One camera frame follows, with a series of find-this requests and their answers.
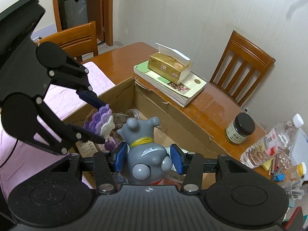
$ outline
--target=gray gripper base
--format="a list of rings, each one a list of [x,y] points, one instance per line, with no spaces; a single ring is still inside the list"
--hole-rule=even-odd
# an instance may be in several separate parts
[[[84,216],[65,226],[34,228],[19,224],[13,230],[244,231],[216,220],[198,197],[183,195],[175,186],[131,185],[124,185],[116,194],[99,196]],[[283,229],[275,225],[261,230]]]

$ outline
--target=gray rubber animal toy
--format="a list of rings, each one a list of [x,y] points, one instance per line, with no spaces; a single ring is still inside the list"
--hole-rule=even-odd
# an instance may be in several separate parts
[[[158,117],[148,120],[127,119],[117,133],[129,145],[130,150],[121,175],[131,184],[149,185],[159,182],[172,168],[166,149],[154,142],[154,127],[159,126]]]

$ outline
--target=thick book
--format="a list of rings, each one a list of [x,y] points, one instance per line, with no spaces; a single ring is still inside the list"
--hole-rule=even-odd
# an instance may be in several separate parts
[[[181,107],[185,107],[205,87],[206,81],[192,72],[179,85],[165,79],[159,74],[147,68],[148,61],[134,67],[134,72],[141,78],[152,84],[155,88],[166,94]]]

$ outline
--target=water bottle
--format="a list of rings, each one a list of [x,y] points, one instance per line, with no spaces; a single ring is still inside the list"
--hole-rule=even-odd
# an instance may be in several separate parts
[[[270,160],[292,145],[296,131],[303,124],[303,118],[299,114],[292,121],[278,123],[268,134],[245,150],[240,158],[241,163],[255,168]]]

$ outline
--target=chair backrest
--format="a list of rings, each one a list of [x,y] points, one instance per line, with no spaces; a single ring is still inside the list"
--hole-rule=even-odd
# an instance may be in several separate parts
[[[226,58],[226,55],[228,51],[231,50],[234,52],[234,55],[228,64],[227,68],[224,70],[224,73],[221,75],[221,78],[217,83],[214,82],[214,79],[221,68],[221,65]],[[233,66],[236,63],[237,58],[241,57],[244,59],[241,66],[238,68],[236,73],[233,75],[230,82],[226,85],[225,88],[222,87],[224,81],[228,77],[228,75],[231,73]],[[238,103],[239,106],[241,106],[245,100],[250,96],[250,94],[255,90],[255,88],[260,83],[261,79],[266,74],[267,70],[274,64],[275,59],[270,57],[267,53],[265,53],[263,50],[255,46],[252,42],[238,34],[236,31],[232,32],[232,35],[229,39],[229,42],[226,46],[226,49],[224,50],[223,55],[221,56],[221,59],[218,63],[218,66],[213,73],[213,76],[210,80],[212,84],[214,84],[216,87],[221,89],[223,92],[225,92],[227,95],[229,95],[232,99],[234,99],[235,102]],[[250,71],[247,73],[247,75],[244,77],[240,85],[237,87],[237,89],[234,91],[234,93],[231,95],[229,92],[236,83],[236,81],[239,79],[241,73],[247,66],[247,64],[251,65]],[[240,92],[243,90],[247,82],[252,77],[253,73],[255,71],[259,71],[260,75],[257,77],[255,82],[252,84],[252,86],[247,90],[247,92],[243,95],[243,97],[238,101],[236,98],[240,94]]]
[[[77,57],[78,61],[82,61],[84,54],[93,52],[94,56],[98,55],[95,21],[62,30],[41,39],[39,43],[45,41],[59,45],[71,57]]]

